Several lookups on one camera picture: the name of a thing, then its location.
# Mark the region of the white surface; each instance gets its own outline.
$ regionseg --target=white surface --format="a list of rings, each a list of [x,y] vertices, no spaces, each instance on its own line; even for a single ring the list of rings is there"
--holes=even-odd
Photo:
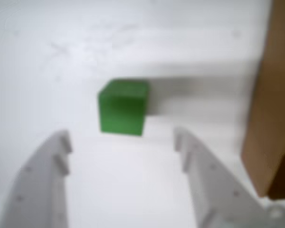
[[[251,190],[238,153],[269,8],[268,0],[0,0],[0,205],[35,147],[61,128],[75,151],[71,228],[194,227],[175,125]],[[117,76],[152,78],[143,138],[99,132],[96,94]]]

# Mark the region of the brown box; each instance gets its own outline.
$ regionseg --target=brown box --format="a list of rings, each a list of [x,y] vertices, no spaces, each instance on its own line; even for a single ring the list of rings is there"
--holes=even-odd
[[[274,0],[242,161],[260,197],[285,199],[285,0]]]

